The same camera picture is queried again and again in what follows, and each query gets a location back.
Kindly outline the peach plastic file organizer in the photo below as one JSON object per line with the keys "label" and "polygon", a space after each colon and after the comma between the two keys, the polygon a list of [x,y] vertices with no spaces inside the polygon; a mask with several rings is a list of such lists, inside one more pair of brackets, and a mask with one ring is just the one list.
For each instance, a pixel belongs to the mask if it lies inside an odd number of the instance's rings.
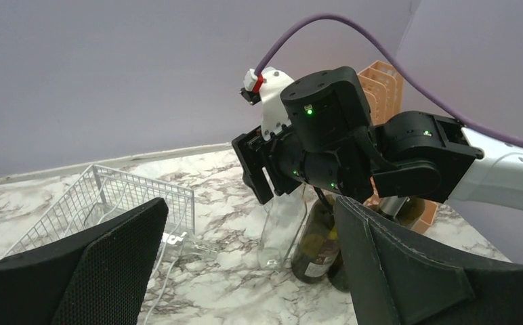
{"label": "peach plastic file organizer", "polygon": [[[401,112],[404,78],[391,64],[380,60],[359,72],[358,78],[371,109],[373,124],[390,124],[378,130],[378,134],[382,136],[381,152],[393,152],[396,145],[390,142],[402,138],[401,130],[395,128],[391,119]],[[401,207],[394,215],[394,221],[401,226],[424,234],[433,224],[438,209],[435,202],[414,196],[380,198],[377,192],[367,200],[367,205],[376,208],[381,214],[395,211],[398,203]]]}

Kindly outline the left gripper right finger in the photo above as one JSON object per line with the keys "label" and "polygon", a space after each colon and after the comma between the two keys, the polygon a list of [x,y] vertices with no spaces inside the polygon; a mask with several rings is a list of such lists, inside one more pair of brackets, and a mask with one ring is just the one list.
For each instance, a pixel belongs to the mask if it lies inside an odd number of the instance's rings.
{"label": "left gripper right finger", "polygon": [[333,211],[359,324],[523,324],[523,265],[442,244],[345,196]]}

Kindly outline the green wine bottle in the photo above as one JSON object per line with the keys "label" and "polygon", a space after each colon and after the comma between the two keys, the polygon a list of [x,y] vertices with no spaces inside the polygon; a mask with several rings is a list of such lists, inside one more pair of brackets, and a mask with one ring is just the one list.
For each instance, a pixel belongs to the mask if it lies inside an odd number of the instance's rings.
{"label": "green wine bottle", "polygon": [[346,274],[342,253],[339,252],[328,269],[327,278],[330,284],[337,290],[348,293],[350,291],[348,276]]}
{"label": "green wine bottle", "polygon": [[340,251],[333,209],[317,200],[291,260],[291,270],[300,281],[320,282]]}
{"label": "green wine bottle", "polygon": [[415,196],[386,198],[372,196],[364,205],[409,230],[413,230],[415,223],[425,212],[424,199]]}

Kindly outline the small clear glass bottle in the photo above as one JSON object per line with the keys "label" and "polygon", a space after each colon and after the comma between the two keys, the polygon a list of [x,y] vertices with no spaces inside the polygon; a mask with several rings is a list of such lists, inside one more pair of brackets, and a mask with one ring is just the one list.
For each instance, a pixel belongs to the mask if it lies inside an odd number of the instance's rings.
{"label": "small clear glass bottle", "polygon": [[290,194],[275,196],[264,205],[266,220],[257,248],[262,269],[280,271],[307,215],[306,185]]}

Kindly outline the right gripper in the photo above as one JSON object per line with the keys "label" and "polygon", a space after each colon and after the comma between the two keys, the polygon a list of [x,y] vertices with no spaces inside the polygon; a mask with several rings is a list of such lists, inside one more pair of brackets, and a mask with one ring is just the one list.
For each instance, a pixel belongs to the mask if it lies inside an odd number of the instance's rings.
{"label": "right gripper", "polygon": [[243,168],[242,180],[260,204],[291,194],[306,182],[300,165],[302,149],[292,125],[278,135],[270,133],[269,140],[257,127],[234,138],[231,145]]}

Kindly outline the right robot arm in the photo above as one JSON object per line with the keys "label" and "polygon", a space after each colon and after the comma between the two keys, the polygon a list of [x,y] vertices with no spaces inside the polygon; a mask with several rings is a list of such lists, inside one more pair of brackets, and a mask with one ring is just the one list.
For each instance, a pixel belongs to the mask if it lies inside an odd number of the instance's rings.
{"label": "right robot arm", "polygon": [[349,66],[296,80],[249,70],[240,94],[262,106],[261,125],[232,141],[261,204],[307,184],[360,202],[416,196],[523,211],[523,148],[414,110],[375,124]]}

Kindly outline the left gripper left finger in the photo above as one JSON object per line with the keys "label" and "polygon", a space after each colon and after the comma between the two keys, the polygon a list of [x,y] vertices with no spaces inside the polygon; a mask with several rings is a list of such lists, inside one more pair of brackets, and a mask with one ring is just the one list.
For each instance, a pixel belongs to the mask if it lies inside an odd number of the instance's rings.
{"label": "left gripper left finger", "polygon": [[0,324],[136,324],[168,216],[154,198],[0,260]]}

